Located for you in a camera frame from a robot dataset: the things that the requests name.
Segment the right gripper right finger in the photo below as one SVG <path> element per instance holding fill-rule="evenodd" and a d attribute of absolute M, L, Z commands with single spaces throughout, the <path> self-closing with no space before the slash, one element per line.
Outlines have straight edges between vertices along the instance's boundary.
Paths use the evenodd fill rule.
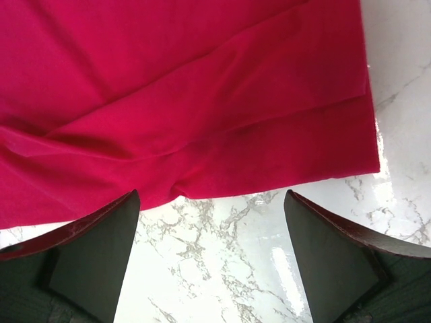
<path fill-rule="evenodd" d="M 293 190 L 286 223 L 313 322 L 429 322 L 430 248 L 336 215 Z"/>

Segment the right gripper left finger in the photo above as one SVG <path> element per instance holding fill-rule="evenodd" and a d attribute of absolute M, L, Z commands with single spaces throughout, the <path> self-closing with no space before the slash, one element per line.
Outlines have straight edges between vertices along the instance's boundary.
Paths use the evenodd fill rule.
<path fill-rule="evenodd" d="M 86 217 L 1 249 L 1 321 L 113 322 L 139 209 L 134 190 Z"/>

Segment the crimson red t-shirt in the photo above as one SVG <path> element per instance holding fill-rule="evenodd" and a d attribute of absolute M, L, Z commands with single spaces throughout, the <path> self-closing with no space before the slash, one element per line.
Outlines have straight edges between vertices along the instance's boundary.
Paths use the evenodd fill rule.
<path fill-rule="evenodd" d="M 380 170 L 359 1 L 2 1 L 1 227 Z"/>

